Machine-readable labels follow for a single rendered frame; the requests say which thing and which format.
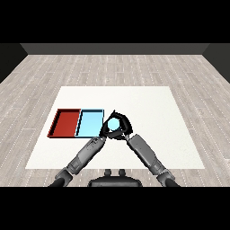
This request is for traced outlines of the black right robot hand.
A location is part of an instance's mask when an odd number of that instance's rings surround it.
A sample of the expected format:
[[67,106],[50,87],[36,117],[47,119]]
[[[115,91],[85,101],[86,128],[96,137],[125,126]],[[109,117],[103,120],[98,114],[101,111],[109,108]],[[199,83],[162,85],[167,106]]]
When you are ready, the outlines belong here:
[[110,131],[112,138],[117,140],[125,140],[129,138],[129,135],[133,132],[132,126],[128,118],[115,111],[114,118],[119,120],[119,129],[115,131]]

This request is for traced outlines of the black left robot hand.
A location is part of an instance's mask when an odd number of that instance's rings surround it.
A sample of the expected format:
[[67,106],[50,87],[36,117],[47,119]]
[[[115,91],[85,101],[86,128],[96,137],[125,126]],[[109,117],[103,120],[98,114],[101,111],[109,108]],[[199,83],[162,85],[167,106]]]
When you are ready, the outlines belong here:
[[115,111],[112,112],[112,114],[107,118],[107,120],[102,124],[101,131],[99,133],[99,137],[108,137],[112,138],[112,135],[110,133],[110,129],[108,127],[108,122],[113,119],[115,116]]

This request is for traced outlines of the small blue can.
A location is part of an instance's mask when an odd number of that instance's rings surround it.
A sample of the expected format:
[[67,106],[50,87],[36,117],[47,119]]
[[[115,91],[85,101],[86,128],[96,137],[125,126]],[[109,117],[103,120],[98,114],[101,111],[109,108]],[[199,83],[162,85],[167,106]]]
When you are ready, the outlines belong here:
[[110,131],[115,131],[119,129],[119,120],[116,118],[112,118],[108,121],[108,128]]

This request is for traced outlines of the light blue shallow open box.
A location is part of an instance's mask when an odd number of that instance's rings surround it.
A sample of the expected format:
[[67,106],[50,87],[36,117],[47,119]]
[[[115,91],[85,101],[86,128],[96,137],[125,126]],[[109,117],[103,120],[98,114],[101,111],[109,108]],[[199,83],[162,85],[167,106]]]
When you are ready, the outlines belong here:
[[75,129],[76,138],[98,137],[104,117],[103,109],[82,109]]

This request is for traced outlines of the red shallow open box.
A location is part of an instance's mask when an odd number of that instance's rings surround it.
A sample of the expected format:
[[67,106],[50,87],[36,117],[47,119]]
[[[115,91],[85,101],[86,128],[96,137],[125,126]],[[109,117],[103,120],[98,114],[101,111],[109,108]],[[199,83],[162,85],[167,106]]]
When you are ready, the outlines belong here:
[[80,109],[58,109],[47,137],[74,138]]

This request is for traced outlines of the dark grey robot body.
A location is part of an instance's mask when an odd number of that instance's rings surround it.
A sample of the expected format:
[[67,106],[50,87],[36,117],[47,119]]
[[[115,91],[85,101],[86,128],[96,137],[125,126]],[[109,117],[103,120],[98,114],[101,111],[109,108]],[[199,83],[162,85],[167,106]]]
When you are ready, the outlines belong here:
[[142,187],[142,183],[128,177],[124,169],[119,169],[118,176],[112,176],[111,169],[106,169],[102,177],[90,180],[88,187]]

